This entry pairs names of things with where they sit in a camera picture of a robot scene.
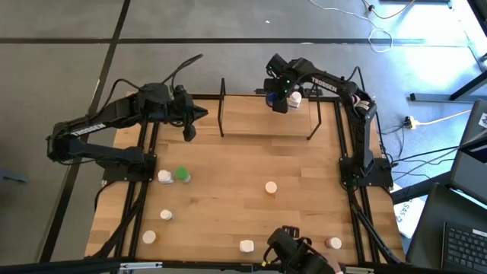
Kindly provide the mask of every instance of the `white cable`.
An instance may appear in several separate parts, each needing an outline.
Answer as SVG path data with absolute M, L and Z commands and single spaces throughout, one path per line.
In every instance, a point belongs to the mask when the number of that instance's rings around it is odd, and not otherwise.
M 474 136 L 473 138 L 471 138 L 470 140 L 468 140 L 468 141 L 464 142 L 462 145 L 465 145 L 466 143 L 469 143 L 469 142 L 475 141 L 475 140 L 477 140 L 478 138 L 482 137 L 482 136 L 483 136 L 484 134 L 486 134 L 486 133 L 487 133 L 487 129 L 486 129 L 486 130 L 484 130 L 484 131 L 482 131 L 481 133 L 479 133 L 479 134 L 475 135 L 475 136 Z M 409 175 L 411 172 L 413 172 L 414 170 L 417 170 L 418 168 L 420 168 L 420 167 L 424 166 L 425 164 L 430 164 L 431 162 L 436 161 L 436 160 L 437 160 L 437 159 L 439 159 L 439 158 L 443 158 L 443 157 L 445 157 L 445 156 L 447 156 L 447 155 L 449 155 L 449 154 L 451 154 L 451 153 L 453 153 L 453 152 L 457 151 L 459 148 L 460 148 L 460 146 L 459 146 L 458 148 L 453 148 L 452 150 L 450 150 L 449 152 L 447 152 L 447 153 L 443 154 L 442 156 L 438 156 L 438 157 L 436 157 L 436 158 L 435 158 L 435 159 L 433 159 L 433 160 L 430 160 L 430 161 L 427 161 L 427 162 L 425 162 L 425 163 L 423 163 L 423 164 L 420 164 L 419 166 L 417 166 L 417 167 L 415 167 L 415 168 L 411 169 L 410 171 L 406 172 L 404 175 L 399 176 L 398 178 L 394 179 L 394 182 L 395 182 L 395 181 L 397 181 L 397 180 L 399 180 L 399 179 L 401 179 L 401 178 L 402 178 L 402 177 L 404 177 L 405 175 Z
M 450 116 L 445 117 L 445 118 L 436 119 L 435 121 L 431 121 L 431 122 L 419 122 L 418 121 L 418 123 L 416 125 L 420 125 L 420 126 L 432 125 L 434 123 L 438 123 L 438 122 L 441 122 L 441 121 L 445 121 L 445 120 L 450 119 L 450 118 L 453 118 L 455 116 L 459 116 L 459 115 L 462 115 L 462 114 L 465 114 L 465 113 L 469 113 L 470 111 L 472 111 L 472 110 L 465 110 L 465 111 L 462 111 L 460 113 L 457 113 L 457 114 L 454 114 L 454 115 L 450 115 Z
M 360 15 L 358 15 L 358 14 L 355 14 L 355 13 L 353 13 L 353 12 L 349 12 L 349 11 L 343 11 L 343 10 L 341 10 L 341 9 L 339 9 L 339 8 L 324 8 L 322 5 L 320 5 L 320 4 L 318 4 L 318 3 L 316 3 L 314 0 L 308 0 L 308 1 L 309 1 L 309 2 L 310 2 L 312 5 L 314 5 L 315 7 L 321 8 L 321 9 L 322 9 L 322 10 L 324 10 L 324 11 L 340 11 L 340 12 L 342 12 L 342 13 L 344 13 L 344 14 L 350 14 L 350 15 L 353 15 L 353 16 L 355 16 L 355 17 L 356 17 L 356 18 L 358 18 L 358 19 L 362 19 L 362 20 L 369 21 L 369 22 L 372 24 L 372 26 L 374 26 L 374 29 L 371 31 L 371 35 L 369 35 L 369 37 L 368 37 L 368 42 L 369 42 L 369 43 L 370 43 L 370 45 L 371 45 L 371 49 L 372 49 L 372 51 L 374 51 L 375 53 L 385 53 L 386 51 L 389 51 L 389 50 L 391 50 L 391 49 L 393 48 L 393 41 L 394 41 L 393 35 L 392 35 L 392 34 L 390 34 L 390 33 L 389 33 L 387 30 L 384 30 L 384 29 L 381 29 L 381 28 L 377 27 L 377 26 L 374 24 L 374 22 L 373 22 L 371 19 L 369 19 L 369 18 L 365 18 L 365 17 L 360 16 Z M 389 45 L 389 47 L 388 47 L 387 49 L 378 50 L 378 49 L 376 49 L 376 48 L 375 48 L 375 46 L 374 46 L 374 44 L 372 43 L 371 39 L 372 39 L 372 35 L 373 35 L 373 34 L 374 34 L 374 32 L 376 32 L 376 31 L 382 31 L 382 32 L 384 32 L 385 34 L 387 34 L 387 35 L 390 37 L 390 45 Z
M 362 0 L 368 7 L 371 7 L 371 3 L 369 3 L 367 0 Z M 389 19 L 389 18 L 393 18 L 394 16 L 397 16 L 399 14 L 401 14 L 403 11 L 405 11 L 410 5 L 412 5 L 412 3 L 414 3 L 416 0 L 412 0 L 409 4 L 407 4 L 402 10 L 398 11 L 397 13 L 395 14 L 392 14 L 390 16 L 380 16 L 376 11 L 375 11 L 375 8 L 372 8 L 372 12 L 374 12 L 375 16 L 379 17 L 380 19 Z

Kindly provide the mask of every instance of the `laptop keyboard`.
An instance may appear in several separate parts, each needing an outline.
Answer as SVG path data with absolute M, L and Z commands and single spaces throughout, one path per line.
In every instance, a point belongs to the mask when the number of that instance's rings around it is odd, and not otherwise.
M 487 237 L 448 224 L 445 233 L 447 261 L 487 274 Z

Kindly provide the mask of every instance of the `black cable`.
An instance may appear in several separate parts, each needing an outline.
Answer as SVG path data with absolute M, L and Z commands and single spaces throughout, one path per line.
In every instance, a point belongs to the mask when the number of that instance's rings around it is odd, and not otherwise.
M 164 81 L 162 81 L 162 84 L 165 83 L 167 80 L 171 79 L 170 81 L 170 89 L 172 91 L 174 91 L 174 79 L 176 77 L 176 74 L 181 71 L 182 69 L 184 69 L 185 67 L 187 67 L 188 65 L 191 65 L 193 64 L 194 62 L 196 62 L 197 60 L 201 59 L 203 57 L 203 54 L 198 54 L 197 56 L 194 56 L 194 57 L 191 57 L 189 59 L 187 59 L 186 61 L 182 62 L 181 65 L 179 65 L 176 70 L 174 70 L 173 73 L 171 73 L 169 76 L 167 76 L 166 79 L 164 79 Z
M 115 246 L 115 243 L 119 240 L 120 236 L 122 235 L 122 232 L 127 229 L 130 222 L 134 218 L 135 214 L 142 207 L 142 200 L 143 200 L 142 199 L 142 192 L 139 192 L 137 200 L 134 202 L 134 204 L 130 208 L 129 212 L 127 212 L 126 217 L 123 218 L 122 220 L 120 220 L 119 226 L 116 228 L 116 230 L 110 236 L 110 238 L 105 242 L 105 244 L 103 244 L 103 246 L 100 248 L 99 251 L 97 251 L 94 255 L 92 255 L 92 257 L 107 258 L 108 255 L 110 255 L 110 251 Z
M 399 150 L 399 156 L 397 156 L 399 159 L 401 158 L 401 155 L 403 154 L 403 149 L 404 149 L 404 143 L 406 140 L 404 139 L 404 126 L 403 126 L 403 140 L 400 140 L 399 143 L 401 144 L 401 149 Z
M 402 161 L 405 161 L 405 162 L 408 162 L 408 163 L 414 163 L 414 162 L 422 162 L 422 163 L 426 163 L 426 164 L 430 164 L 430 165 L 439 165 L 445 161 L 454 161 L 455 159 L 444 159 L 444 160 L 441 160 L 439 161 L 438 163 L 428 163 L 427 161 L 424 161 L 424 160 L 402 160 Z
M 446 151 L 446 150 L 450 150 L 450 149 L 454 149 L 454 148 L 458 148 L 458 145 L 452 146 L 452 147 L 449 147 L 449 148 L 437 149 L 435 151 L 429 151 L 429 152 L 425 152 L 425 153 L 420 153 L 420 154 L 413 155 L 413 156 L 409 156 L 409 157 L 406 157 L 406 158 L 403 158 L 403 159 L 398 159 L 398 160 L 393 161 L 393 163 L 396 163 L 396 162 L 399 162 L 399 161 L 408 160 L 410 158 L 415 158 L 415 157 L 418 157 L 418 156 L 428 155 L 428 154 L 431 154 L 431 153 L 436 153 L 436 152 L 440 152 L 440 151 Z
M 105 109 L 105 107 L 107 107 L 108 103 L 110 102 L 110 100 L 112 99 L 112 96 L 113 96 L 113 92 L 115 91 L 115 87 L 118 85 L 118 83 L 120 82 L 124 82 L 126 84 L 128 84 L 129 86 L 135 88 L 136 90 L 140 90 L 141 87 L 139 87 L 138 85 L 132 83 L 131 81 L 129 80 L 126 80 L 124 78 L 120 78 L 120 79 L 117 79 L 113 85 L 112 85 L 112 88 L 110 89 L 110 92 L 108 94 L 108 97 L 107 99 L 105 100 L 105 103 L 103 103 L 103 106 L 100 108 L 100 110 L 98 110 L 93 116 L 89 116 L 88 119 L 89 120 L 92 120 L 94 118 L 96 118 L 97 116 L 99 116 L 101 114 L 101 112 Z
M 391 168 L 391 169 L 392 169 L 392 167 L 391 167 L 391 165 L 390 165 L 390 164 L 391 164 L 391 163 L 392 163 L 392 161 L 393 161 L 393 157 L 392 157 L 392 156 L 391 156 L 389 153 L 387 153 L 387 150 L 386 150 L 386 145 L 384 144 L 384 141 L 383 141 L 383 139 L 382 139 L 382 129 L 380 129 L 380 119 L 379 119 L 379 113 L 378 113 L 377 111 L 375 112 L 375 116 L 377 117 L 377 127 L 378 127 L 378 129 L 379 129 L 380 146 L 381 146 L 381 148 L 382 148 L 382 150 L 383 150 L 383 153 L 386 155 L 386 157 L 387 157 L 387 155 L 389 155 L 389 156 L 390 156 L 390 161 L 389 161 L 389 158 L 387 158 L 387 161 L 389 162 L 389 168 Z
M 110 182 L 107 182 L 106 185 L 104 185 L 102 188 L 100 188 L 100 190 L 98 190 L 97 192 L 97 195 L 94 197 L 94 211 L 97 211 L 97 207 L 98 207 L 98 198 L 100 197 L 100 194 L 109 186 L 111 186 L 113 183 L 115 183 L 114 181 L 110 181 Z
M 385 132 L 385 133 L 382 133 L 382 135 L 389 135 L 389 134 L 392 134 L 392 133 L 395 133 L 395 132 L 398 132 L 401 128 L 403 128 L 404 125 L 401 125 L 401 126 L 391 126 L 389 129 L 393 129 L 393 128 L 396 128 L 394 129 L 393 131 L 391 132 Z
M 86 163 L 91 163 L 92 161 L 96 161 L 96 159 L 91 159 L 91 160 L 86 160 L 86 161 L 81 161 L 79 163 L 63 163 L 61 161 L 57 161 L 58 163 L 62 164 L 62 165 L 75 165 L 75 164 L 86 164 Z
M 429 180 L 431 180 L 431 178 L 426 174 L 411 174 L 409 172 L 402 172 L 402 171 L 391 171 L 391 173 L 405 174 L 405 175 L 411 175 L 411 176 L 424 176 L 424 177 L 427 177 Z
M 353 192 L 353 193 L 355 193 L 355 191 L 357 191 L 357 190 L 358 190 L 358 181 L 357 181 L 357 179 L 356 179 L 356 178 L 355 178 L 355 183 L 356 183 L 357 185 L 352 186 L 352 192 Z M 343 185 L 343 183 L 341 183 L 341 184 L 340 184 L 340 186 L 341 186 L 341 187 L 343 188 L 343 190 L 345 190 L 346 192 L 348 192 L 348 191 L 349 191 L 348 187 L 347 187 L 347 186 L 344 186 L 344 185 Z
M 353 69 L 352 74 L 351 74 L 351 75 L 350 75 L 350 77 L 348 77 L 348 78 L 347 78 L 345 81 L 350 81 L 350 80 L 352 80 L 352 78 L 353 78 L 353 76 L 355 75 L 355 72 L 356 72 L 357 70 L 360 70 L 360 68 L 359 68 L 358 66 L 356 66 L 356 67 Z
M 352 75 L 350 75 L 350 77 L 345 81 L 347 81 L 347 82 L 350 81 L 353 78 L 353 75 L 355 75 L 356 71 L 358 71 L 358 76 L 360 77 L 360 83 L 362 85 L 362 91 L 365 92 L 364 78 L 362 77 L 362 71 L 361 71 L 359 66 L 356 66 L 353 69 Z

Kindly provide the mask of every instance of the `black metal frame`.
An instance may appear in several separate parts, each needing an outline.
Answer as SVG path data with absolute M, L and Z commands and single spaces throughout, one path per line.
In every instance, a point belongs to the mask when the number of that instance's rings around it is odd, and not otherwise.
M 420 183 L 415 183 L 412 186 L 405 187 L 401 190 L 391 193 L 394 205 L 402 202 L 407 202 L 410 199 L 418 198 L 424 195 L 428 195 L 429 190 L 435 183 L 439 183 L 443 186 L 450 188 L 451 171 L 432 177 L 431 179 L 424 180 Z
M 472 81 L 465 84 L 452 95 L 448 94 L 418 94 L 409 95 L 411 101 L 418 102 L 439 102 L 439 103 L 475 103 L 476 100 L 487 100 L 487 96 L 473 96 L 473 92 L 487 84 L 487 71 L 482 72 Z
M 310 102 L 313 102 L 313 101 L 316 101 L 317 102 L 317 112 L 318 112 L 318 124 L 314 127 L 313 131 L 311 132 L 311 134 L 306 137 L 306 140 L 311 140 L 311 138 L 313 138 L 313 135 L 314 133 L 316 133 L 316 131 L 318 130 L 318 128 L 320 128 L 321 126 L 321 106 L 320 106 L 320 98 L 321 98 L 321 92 L 320 92 L 320 89 L 318 88 L 318 86 L 316 86 L 315 84 L 313 85 L 313 87 L 310 89 L 311 93 L 310 94 L 313 94 L 313 91 L 314 93 L 316 94 L 316 97 L 315 98 L 312 98 L 312 97 L 307 97 L 307 99 L 310 101 Z M 221 87 L 220 87 L 220 102 L 218 103 L 218 126 L 220 127 L 220 136 L 221 137 L 224 137 L 224 133 L 223 133 L 223 102 L 224 102 L 224 98 L 225 98 L 225 95 L 227 95 L 227 92 L 226 92 L 226 88 L 225 88 L 225 80 L 224 78 L 221 79 Z M 230 94 L 229 96 L 254 96 L 254 97 L 265 97 L 266 96 L 266 92 L 262 89 L 259 89 L 257 88 L 255 90 L 255 94 Z
M 222 111 L 222 98 L 226 95 L 226 89 L 224 88 L 224 79 L 221 80 L 221 93 L 220 94 L 194 94 L 193 99 L 194 100 L 218 100 L 218 111 L 219 113 Z M 341 107 L 340 107 L 340 102 L 339 102 L 339 97 L 321 97 L 319 96 L 319 92 L 316 93 L 317 98 L 309 98 L 310 101 L 316 101 L 318 104 L 320 102 L 328 102 L 328 103 L 333 103 L 334 110 L 335 110 L 335 115 L 336 115 L 336 125 L 337 125 L 337 130 L 338 130 L 338 135 L 339 135 L 339 141 L 340 141 L 340 148 L 342 152 L 342 157 L 345 157 L 347 155 L 346 151 L 346 140 L 345 140 L 345 131 L 343 128 L 343 121 L 342 121 L 342 114 L 341 114 Z M 218 124 L 220 125 L 220 122 L 222 120 L 222 117 L 218 115 Z M 151 148 L 154 150 L 155 145 L 155 139 L 157 138 L 157 132 L 154 134 L 154 130 L 152 132 L 151 136 Z M 347 189 L 347 193 L 349 195 L 349 206 L 350 206 L 350 212 L 352 215 L 352 225 L 353 225 L 353 231 L 354 231 L 354 238 L 355 238 L 355 247 L 356 247 L 356 252 L 357 252 L 357 258 L 358 258 L 358 263 L 364 263 L 366 262 L 365 260 L 365 254 L 364 254 L 364 246 L 363 242 L 361 239 L 361 229 L 360 229 L 360 224 L 358 220 L 358 216 L 353 212 L 352 210 L 352 198 L 351 195 L 355 195 L 355 191 L 353 190 L 353 187 L 350 186 Z M 143 199 L 145 201 L 145 196 L 147 194 L 147 189 L 145 188 L 143 192 Z M 362 198 L 362 205 L 365 208 L 365 213 L 366 216 L 368 217 L 369 221 L 372 222 L 372 215 L 371 215 L 371 210 L 370 210 L 370 203 L 368 200 L 368 196 L 366 193 L 366 190 L 364 192 L 365 196 Z M 140 218 L 135 218 L 134 225 L 133 225 L 133 234 L 132 234 L 132 239 L 130 241 L 130 248 L 129 248 L 129 257 L 135 259 L 135 249 L 137 245 L 137 237 L 134 236 L 135 232 L 140 231 L 140 227 L 142 225 L 142 212 L 139 212 L 137 216 L 141 216 Z M 372 252 L 372 258 L 375 263 L 380 262 L 380 257 L 378 256 L 378 249 L 375 247 L 373 241 L 371 241 L 371 252 Z M 239 272 L 253 272 L 257 270 L 262 270 L 262 266 L 259 263 L 225 263 L 225 262 L 187 262 L 187 261 L 162 261 L 164 268 L 188 268 L 188 269 L 220 269 L 220 270 L 237 270 Z M 273 267 L 266 267 L 265 270 L 277 270 L 276 266 Z
M 71 44 L 108 44 L 109 48 L 107 50 L 107 54 L 105 56 L 103 66 L 100 71 L 99 76 L 99 83 L 97 85 L 96 91 L 94 93 L 93 99 L 88 109 L 88 115 L 91 115 L 97 111 L 98 104 L 100 103 L 101 95 L 103 93 L 104 86 L 106 84 L 106 80 L 108 77 L 108 73 L 110 67 L 113 62 L 113 57 L 116 51 L 116 47 L 119 44 L 235 44 L 235 43 L 248 43 L 248 44 L 304 44 L 304 43 L 312 43 L 312 44 L 369 44 L 369 40 L 366 38 L 121 38 L 120 34 L 125 23 L 125 19 L 129 10 L 131 0 L 124 0 L 122 9 L 119 14 L 119 18 L 113 32 L 111 38 L 99 38 L 99 37 L 85 37 L 85 38 L 54 38 L 54 37 L 47 37 L 47 38 L 33 38 L 33 37 L 0 37 L 0 44 L 59 44 L 59 45 L 71 45 Z M 371 39 L 372 43 L 376 44 L 389 44 L 390 40 L 388 39 Z M 450 45 L 436 45 L 431 44 L 425 39 L 395 39 L 394 44 L 396 46 L 464 46 L 459 44 L 450 44 Z M 222 79 L 222 86 L 223 86 L 223 96 L 220 94 L 194 94 L 193 98 L 195 100 L 220 100 L 221 107 L 218 109 L 218 125 L 220 127 L 221 136 L 224 136 L 222 130 L 222 107 L 223 107 L 223 99 L 226 95 L 226 90 L 224 89 L 224 80 Z M 317 105 L 319 107 L 320 102 L 330 102 L 334 104 L 335 113 L 336 113 L 336 122 L 337 122 L 337 129 L 340 139 L 340 148 L 342 151 L 343 157 L 347 156 L 346 151 L 346 143 L 345 143 L 345 133 L 342 124 L 342 115 L 340 111 L 339 105 L 339 98 L 337 97 L 321 97 L 317 94 L 317 98 L 309 98 L 310 101 L 317 101 Z M 141 133 L 139 139 L 145 137 L 146 135 L 147 126 L 142 125 Z M 88 136 L 83 136 L 84 141 L 88 140 Z M 151 146 L 149 148 L 150 152 L 153 152 L 154 148 Z M 81 159 L 75 159 L 74 163 L 79 163 Z M 49 262 L 54 251 L 54 247 L 56 245 L 56 240 L 59 235 L 63 218 L 68 207 L 68 203 L 72 194 L 72 190 L 74 189 L 75 180 L 78 175 L 79 165 L 73 165 L 68 168 L 66 171 L 66 176 L 62 183 L 62 192 L 59 201 L 55 204 L 56 213 L 54 214 L 52 221 L 48 224 L 48 233 L 45 241 L 43 242 L 42 252 L 40 254 L 40 262 Z M 130 182 L 126 201 L 124 205 L 124 214 L 126 214 L 133 202 L 133 195 L 135 192 L 135 185 L 136 182 Z M 146 188 L 147 184 L 142 183 L 142 189 Z M 349 188 L 349 195 L 354 195 L 352 192 L 353 188 Z M 370 205 L 368 203 L 368 196 L 366 190 L 361 190 L 361 195 L 363 195 L 363 206 L 366 215 L 370 215 Z M 352 215 L 352 225 L 354 228 L 354 237 L 355 237 L 355 247 L 357 250 L 358 261 L 364 262 L 364 248 L 363 243 L 361 241 L 361 229 L 358 223 L 357 215 L 352 211 L 351 206 L 351 215 Z M 136 245 L 138 233 L 135 233 L 136 228 L 140 229 L 140 222 L 142 220 L 142 211 L 135 217 L 135 227 L 134 227 L 134 234 L 132 234 L 131 239 L 131 248 L 132 255 L 135 256 L 136 252 Z M 122 253 L 122 246 L 123 241 L 120 241 L 115 248 L 115 254 Z M 240 264 L 240 263 L 204 263 L 204 262 L 177 262 L 177 261 L 170 261 L 165 262 L 165 267 L 173 267 L 173 268 L 198 268 L 198 269 L 235 269 L 241 272 L 249 272 L 261 269 L 262 267 L 259 264 Z

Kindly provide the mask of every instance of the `black metal rod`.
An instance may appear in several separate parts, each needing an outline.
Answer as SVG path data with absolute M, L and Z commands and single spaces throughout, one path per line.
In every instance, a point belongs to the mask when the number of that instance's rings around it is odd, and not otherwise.
M 82 136 L 81 140 L 83 142 L 86 142 L 88 140 L 88 136 Z M 61 231 L 62 221 L 64 220 L 66 210 L 68 209 L 71 194 L 73 192 L 73 189 L 75 188 L 75 182 L 79 172 L 80 162 L 81 158 L 76 158 L 72 162 L 73 165 L 68 167 L 68 170 L 66 171 L 65 181 L 63 182 L 64 186 L 62 187 L 61 196 L 59 197 L 56 211 L 50 223 L 49 231 L 44 241 L 43 249 L 40 253 L 39 263 L 48 263 L 51 260 L 54 248 L 56 247 L 56 241 L 58 239 L 59 232 Z
M 372 211 L 371 211 L 371 204 L 369 203 L 368 200 L 367 187 L 360 186 L 359 190 L 360 190 L 360 197 L 362 200 L 362 207 L 364 208 L 365 217 L 368 218 L 371 225 L 374 225 L 374 223 L 372 222 Z M 374 239 L 370 235 L 368 235 L 368 243 L 371 247 L 372 262 L 380 263 L 379 250 L 375 246 Z
M 144 140 L 145 136 L 147 135 L 147 125 L 148 122 L 145 120 L 140 128 L 140 133 L 138 134 L 138 140 L 137 140 L 137 146 L 144 149 Z M 134 192 L 135 192 L 135 183 L 136 182 L 129 182 L 129 187 L 127 188 L 127 194 L 125 197 L 125 203 L 123 205 L 123 211 L 122 211 L 122 218 L 124 219 L 129 212 L 130 208 L 132 207 L 133 203 L 133 198 L 134 198 Z M 114 257 L 117 258 L 119 256 L 122 256 L 122 250 L 123 250 L 123 241 L 125 240 L 125 231 L 122 233 L 122 236 L 120 237 L 119 241 L 115 245 L 115 253 Z
M 152 134 L 151 134 L 151 141 L 149 144 L 149 151 L 154 151 L 155 146 L 158 143 L 158 133 L 159 133 L 159 125 L 160 123 L 154 123 L 152 126 Z M 150 182 L 142 182 L 141 185 L 141 193 L 142 193 L 142 205 L 140 210 L 137 212 L 134 220 L 134 228 L 132 231 L 132 238 L 130 240 L 130 247 L 129 247 L 129 257 L 135 258 L 135 253 L 137 252 L 137 243 L 138 243 L 138 236 L 140 235 L 140 227 L 142 224 L 142 216 L 144 215 L 144 204 L 145 204 L 145 197 L 147 196 L 147 189 Z
M 307 140 L 311 140 L 311 138 L 313 138 L 313 135 L 314 133 L 318 130 L 318 128 L 320 128 L 321 126 L 321 106 L 320 106 L 320 92 L 318 91 L 318 87 L 316 85 L 313 86 L 313 88 L 311 88 L 311 90 L 315 90 L 316 91 L 316 100 L 317 100 L 317 110 L 318 110 L 318 124 L 317 126 L 313 129 L 313 132 L 311 133 L 311 135 L 309 135 L 307 137 Z
M 342 152 L 342 157 L 344 158 L 347 157 L 347 147 L 346 147 L 346 139 L 345 139 L 345 130 L 343 129 L 342 110 L 340 107 L 339 98 L 336 98 L 335 102 L 333 103 L 333 106 L 335 108 L 336 128 L 338 131 L 338 137 L 340 141 L 340 149 Z M 347 186 L 347 194 L 349 198 L 350 215 L 352 218 L 352 228 L 353 228 L 353 236 L 355 239 L 355 250 L 357 252 L 357 261 L 358 263 L 363 263 L 365 261 L 364 244 L 362 242 L 358 217 L 353 211 L 352 201 L 354 197 L 352 196 L 355 195 L 355 192 L 352 186 Z
M 220 86 L 220 96 L 218 97 L 218 127 L 220 128 L 220 136 L 224 137 L 223 133 L 223 100 L 225 99 L 225 95 L 227 91 L 225 89 L 225 79 L 221 79 L 221 86 Z
M 415 183 L 412 186 L 405 187 L 401 190 L 394 191 L 390 195 L 393 198 L 393 204 L 397 205 L 402 202 L 407 202 L 411 199 L 418 198 L 424 195 L 428 195 L 429 191 L 435 183 L 449 187 L 451 182 L 451 170 L 431 179 L 424 180 L 419 183 Z
M 107 80 L 108 71 L 110 70 L 110 66 L 113 60 L 113 55 L 115 54 L 116 42 L 120 38 L 120 33 L 122 31 L 123 23 L 125 22 L 129 5 L 130 5 L 130 0 L 125 0 L 123 2 L 122 10 L 120 11 L 119 20 L 117 22 L 116 29 L 113 33 L 112 40 L 107 51 L 107 55 L 103 63 L 103 68 L 101 69 L 100 77 L 98 78 L 99 81 L 97 85 L 97 90 L 95 91 L 93 99 L 91 100 L 91 105 L 88 108 L 87 115 L 93 115 L 97 112 L 98 104 L 100 103 L 100 99 L 101 99 L 101 94 L 103 92 L 103 88 Z M 88 135 L 82 136 L 81 140 L 83 142 L 87 142 Z M 51 260 L 51 256 L 53 255 L 54 248 L 56 247 L 56 241 L 58 239 L 59 232 L 61 231 L 62 221 L 64 219 L 64 215 L 68 208 L 72 191 L 75 187 L 76 177 L 78 176 L 79 164 L 76 163 L 80 163 L 80 162 L 81 162 L 80 158 L 75 159 L 73 161 L 73 164 L 75 165 L 68 167 L 68 170 L 66 171 L 65 180 L 63 182 L 64 187 L 62 188 L 61 196 L 59 198 L 59 202 L 56 207 L 56 212 L 53 216 L 53 220 L 50 223 L 49 231 L 47 233 L 46 240 L 43 245 L 43 249 L 40 253 L 39 261 L 41 263 L 49 262 Z
M 475 77 L 472 81 L 465 84 L 458 91 L 450 96 L 450 100 L 461 100 L 462 97 L 471 95 L 474 91 L 478 90 L 487 82 L 487 71 L 482 72 L 479 76 Z
M 374 44 L 390 44 L 388 38 L 373 38 Z M 290 44 L 369 44 L 367 38 L 120 38 L 119 44 L 263 44 L 263 43 L 290 43 Z M 430 44 L 426 39 L 394 39 L 395 46 L 409 46 L 409 45 L 428 45 Z M 453 46 L 458 47 L 462 44 L 438 44 L 437 46 Z
M 219 100 L 220 94 L 192 94 L 194 100 Z
M 360 210 L 360 206 L 357 203 L 357 199 L 353 199 L 352 205 L 353 205 L 352 210 L 360 219 L 360 222 L 362 223 L 362 225 L 364 225 L 365 230 L 367 231 L 368 235 L 372 237 L 374 243 L 376 243 L 377 246 L 380 247 L 380 252 L 382 253 L 382 256 L 387 261 L 387 263 L 392 263 L 392 264 L 402 263 L 401 260 L 399 260 L 396 257 L 396 255 L 394 255 L 394 253 L 389 249 L 389 247 L 387 247 L 387 245 L 384 243 L 380 235 L 374 229 L 374 226 L 370 223 L 368 218 L 365 217 L 363 211 Z
M 30 37 L 11 37 L 0 38 L 0 44 L 55 44 L 55 45 L 76 45 L 76 44 L 108 44 L 111 38 L 30 38 Z

